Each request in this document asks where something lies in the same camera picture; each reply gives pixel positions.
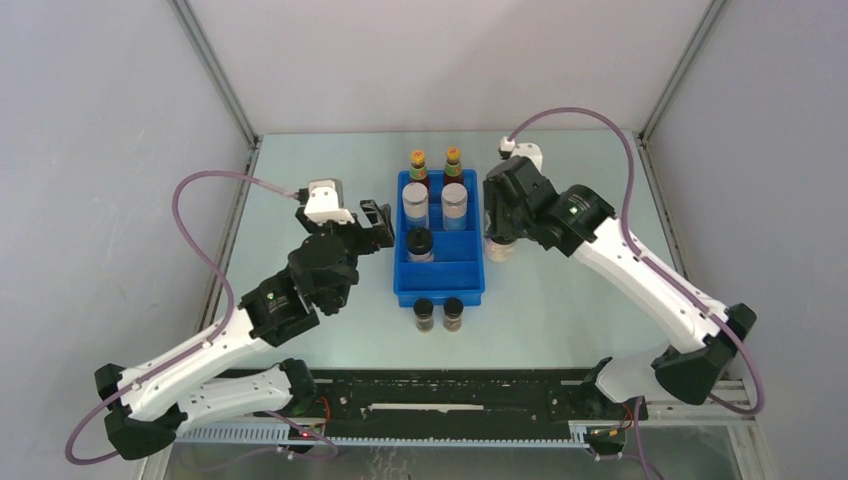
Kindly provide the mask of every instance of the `tabletop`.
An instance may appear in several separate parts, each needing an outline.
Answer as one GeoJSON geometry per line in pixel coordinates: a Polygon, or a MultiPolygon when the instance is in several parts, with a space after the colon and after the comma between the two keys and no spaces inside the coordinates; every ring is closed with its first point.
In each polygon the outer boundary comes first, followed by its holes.
{"type": "MultiPolygon", "coordinates": [[[[265,135],[254,175],[290,189],[337,178],[346,207],[360,213],[366,226],[358,207],[363,199],[391,204],[394,222],[402,208],[396,204],[397,173],[408,168],[412,150],[424,150],[428,168],[439,169],[445,150],[459,146],[464,168],[475,169],[479,182],[500,161],[496,150],[505,133],[265,135]]],[[[627,134],[637,151],[633,135],[627,134]]],[[[620,210],[627,161],[612,132],[527,131],[518,140],[539,145],[543,173],[558,191],[584,184],[620,210]]],[[[482,208],[482,198],[478,205],[482,208]]],[[[289,199],[250,189],[228,270],[237,297],[285,267],[288,253],[306,237],[295,209],[289,199]]],[[[638,158],[630,228],[671,264],[638,158]]],[[[393,262],[391,250],[361,257],[359,285],[339,314],[321,316],[320,326],[240,367],[265,368],[300,358],[311,368],[588,368],[604,357],[638,353],[665,341],[648,315],[600,275],[529,240],[519,241],[506,263],[486,261],[482,305],[465,309],[459,331],[442,327],[437,307],[436,326],[420,333],[411,309],[398,307],[392,292],[393,262]]]]}

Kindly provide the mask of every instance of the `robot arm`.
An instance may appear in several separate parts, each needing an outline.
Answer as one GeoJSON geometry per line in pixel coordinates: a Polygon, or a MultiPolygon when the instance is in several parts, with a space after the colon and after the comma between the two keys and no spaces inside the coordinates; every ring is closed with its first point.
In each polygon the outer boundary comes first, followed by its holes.
{"type": "Polygon", "coordinates": [[[126,369],[109,364],[97,370],[102,399],[131,387],[109,406],[105,419],[107,436],[123,458],[148,456],[202,424],[261,410],[297,413],[314,401],[315,384],[299,360],[251,377],[214,379],[317,326],[316,307],[325,315],[338,313],[350,287],[359,282],[358,257],[394,246],[388,205],[361,202],[372,224],[365,228],[344,208],[337,180],[310,182],[299,196],[302,206],[296,217],[310,235],[289,253],[285,269],[242,297],[218,336],[208,340],[223,319],[143,364],[126,369]],[[186,356],[197,345],[202,348],[186,356]],[[171,367],[146,376],[177,357],[181,360],[171,367]]]}
{"type": "Polygon", "coordinates": [[[727,308],[705,295],[641,244],[635,255],[609,203],[582,185],[557,193],[537,164],[541,159],[516,155],[489,172],[483,184],[486,236],[500,244],[529,238],[545,250],[573,256],[623,291],[665,332],[668,345],[630,359],[605,359],[596,367],[592,382],[607,399],[621,403],[662,388],[681,401],[703,403],[736,353],[708,317],[717,316],[744,339],[754,313],[744,304],[727,308]],[[683,285],[708,312],[695,308],[665,277],[683,285]]]}

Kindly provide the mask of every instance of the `blue tray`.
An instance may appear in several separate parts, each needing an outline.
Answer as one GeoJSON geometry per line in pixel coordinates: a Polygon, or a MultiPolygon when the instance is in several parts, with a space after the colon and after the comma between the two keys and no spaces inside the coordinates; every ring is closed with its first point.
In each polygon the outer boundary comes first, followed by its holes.
{"type": "Polygon", "coordinates": [[[397,241],[395,243],[394,290],[401,307],[411,307],[419,298],[435,305],[456,297],[465,306],[480,305],[486,280],[483,276],[483,233],[477,203],[477,172],[463,170],[468,190],[468,217],[465,230],[445,231],[442,226],[442,172],[430,172],[430,231],[433,233],[435,261],[410,262],[406,252],[409,226],[403,214],[403,187],[409,172],[398,174],[397,241]]]}

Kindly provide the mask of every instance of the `gray floor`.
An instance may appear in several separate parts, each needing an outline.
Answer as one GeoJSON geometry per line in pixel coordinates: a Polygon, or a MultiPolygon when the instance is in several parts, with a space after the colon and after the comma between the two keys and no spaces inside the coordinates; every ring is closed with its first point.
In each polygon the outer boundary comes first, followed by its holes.
{"type": "MultiPolygon", "coordinates": [[[[645,451],[668,480],[738,479],[726,430],[720,427],[644,429],[645,451]]],[[[630,442],[627,451],[635,453],[630,442]]],[[[638,463],[602,462],[576,449],[347,447],[329,461],[259,455],[213,473],[194,473],[176,461],[211,466],[251,447],[185,445],[174,450],[166,478],[171,480],[492,480],[492,479],[633,479],[644,478],[638,463]]]]}

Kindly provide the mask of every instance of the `metal frame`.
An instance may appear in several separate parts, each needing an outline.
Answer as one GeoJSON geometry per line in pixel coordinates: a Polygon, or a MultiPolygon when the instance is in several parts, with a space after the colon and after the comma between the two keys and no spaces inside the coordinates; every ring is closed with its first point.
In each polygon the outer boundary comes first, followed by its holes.
{"type": "MultiPolygon", "coordinates": [[[[229,108],[233,117],[246,141],[251,147],[250,156],[245,166],[245,173],[251,174],[256,166],[261,143],[259,138],[250,125],[247,115],[243,107],[238,101],[232,86],[227,80],[226,75],[214,54],[214,51],[209,44],[203,30],[198,22],[194,11],[189,5],[188,0],[169,0],[174,12],[177,15],[180,23],[183,25],[189,41],[197,51],[198,56],[203,62],[204,68],[209,73],[216,89],[222,96],[225,104],[229,108]]],[[[671,247],[672,261],[675,268],[686,276],[686,268],[683,260],[683,254],[680,250],[679,242],[675,235],[675,229],[672,225],[671,216],[666,208],[666,203],[663,198],[661,184],[657,179],[656,171],[651,162],[649,145],[650,139],[656,131],[657,125],[665,114],[670,102],[675,96],[681,82],[685,78],[691,65],[694,63],[697,55],[702,50],[702,47],[707,40],[709,34],[713,31],[718,22],[721,13],[724,11],[728,0],[713,0],[706,9],[703,18],[701,19],[696,31],[687,44],[683,55],[678,61],[675,70],[669,79],[665,89],[663,90],[656,106],[654,107],[648,121],[639,135],[639,154],[642,161],[642,166],[648,178],[651,194],[657,206],[657,212],[660,215],[663,232],[666,240],[671,247]]],[[[218,250],[216,261],[222,265],[223,270],[229,266],[230,256],[232,253],[235,238],[238,232],[238,226],[241,221],[242,214],[245,208],[247,193],[249,187],[242,185],[236,193],[233,210],[230,213],[228,228],[224,234],[221,246],[218,250]]],[[[221,286],[217,284],[214,277],[209,282],[207,289],[209,292],[208,299],[205,303],[203,313],[201,315],[200,328],[214,321],[214,314],[220,300],[221,286]]],[[[749,405],[748,396],[742,382],[725,381],[719,382],[714,389],[714,393],[727,400],[733,401],[737,405],[749,405]]],[[[707,403],[705,405],[693,406],[683,404],[671,396],[660,396],[656,398],[648,398],[646,400],[650,419],[642,422],[647,428],[661,428],[671,426],[725,426],[730,435],[731,443],[736,455],[737,464],[740,469],[743,480],[770,480],[775,477],[775,472],[771,467],[770,457],[762,436],[757,426],[756,420],[750,417],[739,417],[724,408],[707,403]]],[[[242,417],[234,421],[226,422],[229,430],[218,430],[214,438],[204,438],[205,443],[246,443],[244,438],[237,438],[243,433],[238,433],[239,426],[245,429],[268,428],[271,424],[277,428],[279,424],[273,423],[274,420],[261,419],[254,417],[242,417]]],[[[599,421],[576,421],[571,422],[574,429],[580,430],[590,426],[603,426],[605,422],[599,421]]],[[[355,445],[385,445],[387,439],[336,439],[342,444],[355,445]]],[[[439,441],[428,442],[434,445],[440,444],[439,441]]],[[[445,441],[444,445],[457,445],[455,442],[445,441]]],[[[492,446],[543,446],[543,447],[582,447],[581,443],[562,442],[557,443],[524,443],[519,442],[515,445],[508,443],[496,442],[492,446]]],[[[136,480],[161,480],[164,478],[168,459],[171,454],[171,447],[152,455],[137,464],[136,473],[133,477],[136,480]]]]}

